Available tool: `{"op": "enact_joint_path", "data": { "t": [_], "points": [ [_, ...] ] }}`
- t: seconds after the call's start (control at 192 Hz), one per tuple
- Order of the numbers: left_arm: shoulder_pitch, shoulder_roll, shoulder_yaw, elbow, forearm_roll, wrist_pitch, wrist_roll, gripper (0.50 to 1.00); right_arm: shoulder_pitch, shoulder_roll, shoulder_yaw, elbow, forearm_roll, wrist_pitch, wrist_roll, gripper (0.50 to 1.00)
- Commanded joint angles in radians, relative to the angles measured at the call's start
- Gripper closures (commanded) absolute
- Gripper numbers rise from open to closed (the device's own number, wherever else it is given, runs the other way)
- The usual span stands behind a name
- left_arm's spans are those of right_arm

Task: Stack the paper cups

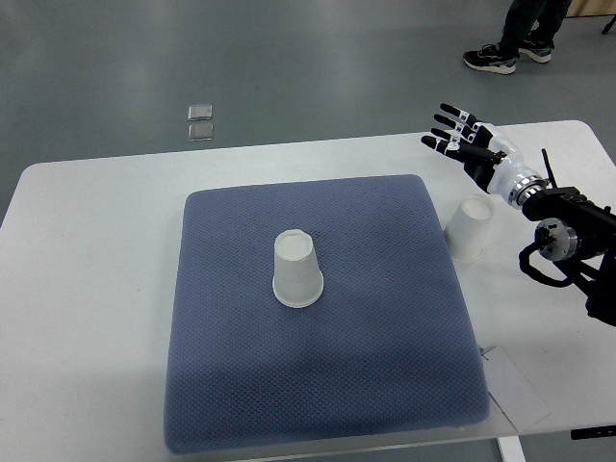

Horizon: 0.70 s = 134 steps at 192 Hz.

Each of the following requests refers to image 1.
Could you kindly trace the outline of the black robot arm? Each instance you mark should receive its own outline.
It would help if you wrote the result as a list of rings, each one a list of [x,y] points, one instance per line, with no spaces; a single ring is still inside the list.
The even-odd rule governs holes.
[[[542,151],[548,179],[521,194],[523,215],[537,223],[533,242],[519,254],[520,270],[540,284],[578,287],[586,296],[587,315],[615,324],[615,216],[575,187],[555,182],[548,153]],[[530,263],[538,252],[564,275],[554,279]]]

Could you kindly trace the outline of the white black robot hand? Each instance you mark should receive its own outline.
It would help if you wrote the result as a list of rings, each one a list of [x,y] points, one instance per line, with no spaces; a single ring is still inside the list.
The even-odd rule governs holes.
[[[520,209],[548,182],[525,164],[521,150],[499,129],[449,104],[440,105],[434,119],[441,123],[421,142],[463,165],[464,171],[485,193],[500,196]]]

